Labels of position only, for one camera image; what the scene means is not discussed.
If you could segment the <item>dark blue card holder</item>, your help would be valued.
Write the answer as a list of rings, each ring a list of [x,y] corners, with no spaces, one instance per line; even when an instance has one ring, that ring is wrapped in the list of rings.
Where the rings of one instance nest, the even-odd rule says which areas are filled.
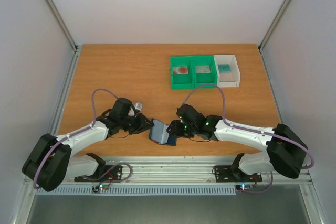
[[[154,126],[150,128],[149,139],[156,144],[166,146],[176,146],[177,137],[171,135],[167,130],[169,125],[158,120],[152,119]]]

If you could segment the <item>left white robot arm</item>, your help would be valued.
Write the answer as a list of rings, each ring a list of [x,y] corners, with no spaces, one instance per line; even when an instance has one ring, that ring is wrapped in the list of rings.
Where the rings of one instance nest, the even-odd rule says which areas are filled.
[[[88,125],[73,132],[54,136],[42,135],[22,167],[33,181],[34,189],[52,191],[68,178],[83,177],[86,181],[100,181],[107,175],[106,163],[98,155],[75,155],[86,147],[119,133],[140,134],[154,127],[141,113],[140,103],[132,104],[118,98],[113,107],[95,117]]]

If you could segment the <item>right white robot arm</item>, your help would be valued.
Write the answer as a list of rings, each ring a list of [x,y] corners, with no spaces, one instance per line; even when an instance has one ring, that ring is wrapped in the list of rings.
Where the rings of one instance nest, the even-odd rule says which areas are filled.
[[[240,153],[230,167],[237,181],[259,172],[273,172],[296,179],[307,155],[306,144],[286,125],[275,128],[254,127],[227,120],[219,115],[204,116],[191,105],[177,110],[167,132],[183,138],[199,136],[204,140],[228,141],[258,149],[256,154]]]

